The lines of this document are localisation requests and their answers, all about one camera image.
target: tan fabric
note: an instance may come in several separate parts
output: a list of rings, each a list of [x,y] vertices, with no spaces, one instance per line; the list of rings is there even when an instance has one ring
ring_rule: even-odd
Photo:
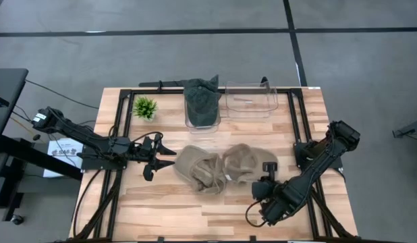
[[[235,182],[255,182],[268,172],[262,170],[263,162],[276,162],[276,156],[262,148],[237,144],[226,151],[222,160],[225,162],[225,174]]]
[[[223,161],[216,153],[209,153],[188,145],[175,159],[175,170],[185,177],[192,188],[202,194],[218,194],[226,187]]]

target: clear plastic container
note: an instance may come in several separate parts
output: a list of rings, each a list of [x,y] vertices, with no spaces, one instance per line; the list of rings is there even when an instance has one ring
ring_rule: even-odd
[[[279,106],[276,88],[269,82],[246,84],[227,82],[225,87],[227,116],[230,118],[267,118]]]
[[[204,134],[204,133],[211,133],[216,132],[218,125],[221,123],[221,116],[219,113],[220,108],[217,110],[217,118],[213,125],[211,126],[194,126],[192,122],[189,120],[188,116],[188,104],[186,100],[184,101],[184,111],[185,111],[185,124],[189,129],[189,132],[192,134]]]

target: wooden tabletop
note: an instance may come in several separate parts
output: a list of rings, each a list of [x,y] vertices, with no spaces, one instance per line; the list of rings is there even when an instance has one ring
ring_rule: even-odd
[[[107,136],[113,125],[120,88],[105,88],[94,131]],[[312,138],[325,137],[329,118],[319,88],[303,88],[306,112]],[[222,154],[229,147],[240,142],[250,146],[268,149],[279,160],[278,179],[284,181],[300,174],[293,153],[295,141],[287,96],[278,94],[279,106],[268,118],[231,119],[226,117],[224,96],[220,100],[222,121],[218,130],[209,134],[191,134],[184,121],[184,97],[182,94],[150,94],[159,106],[153,122],[136,117],[131,120],[131,139],[152,131],[164,134],[163,144],[180,152],[186,145],[193,144],[209,152]],[[300,108],[295,100],[302,138],[305,138],[301,124]],[[123,131],[125,113],[122,114],[119,132]],[[160,156],[160,159],[174,160],[174,156]],[[220,195],[195,194],[174,171],[173,166],[155,173],[152,182],[142,177],[144,164],[129,162],[123,172],[113,240],[248,240],[256,236],[258,240],[306,240],[312,239],[312,231],[306,206],[295,216],[279,222],[276,226],[251,227],[244,219],[244,213],[252,200],[249,184],[229,183]],[[80,195],[95,171],[84,174]],[[77,232],[91,218],[98,207],[103,183],[100,172],[82,201],[78,215]],[[348,193],[342,177],[332,169],[321,177],[327,206],[344,228],[357,234]],[[316,216],[319,232],[324,234],[321,213]],[[105,235],[109,209],[105,212],[101,236]],[[250,220],[260,223],[258,207],[250,211]]]

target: chair wheel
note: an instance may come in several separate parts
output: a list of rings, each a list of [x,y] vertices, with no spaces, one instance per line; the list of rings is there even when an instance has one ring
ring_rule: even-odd
[[[14,225],[20,225],[24,222],[24,218],[19,215],[12,215],[11,222]]]

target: small green plant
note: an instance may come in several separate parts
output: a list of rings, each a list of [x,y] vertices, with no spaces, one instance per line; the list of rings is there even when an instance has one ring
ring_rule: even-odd
[[[155,118],[156,110],[157,103],[147,97],[138,97],[134,103],[134,115],[148,121],[152,121]]]

